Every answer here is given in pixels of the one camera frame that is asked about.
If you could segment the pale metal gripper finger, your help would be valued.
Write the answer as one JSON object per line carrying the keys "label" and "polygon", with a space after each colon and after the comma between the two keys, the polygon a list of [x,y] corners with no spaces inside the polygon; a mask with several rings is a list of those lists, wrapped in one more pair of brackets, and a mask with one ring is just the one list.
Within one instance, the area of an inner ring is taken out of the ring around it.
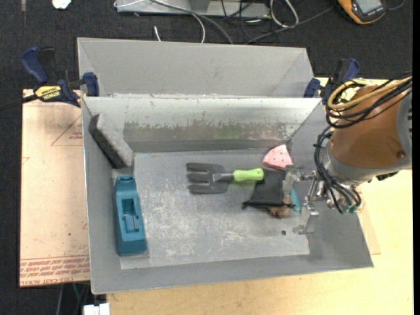
{"label": "pale metal gripper finger", "polygon": [[313,203],[305,203],[301,209],[299,224],[293,228],[295,234],[311,234],[315,231],[320,212]]}
{"label": "pale metal gripper finger", "polygon": [[285,169],[285,178],[282,184],[283,203],[286,205],[300,205],[300,200],[295,190],[295,183],[300,182],[303,170],[300,167],[288,165]]}

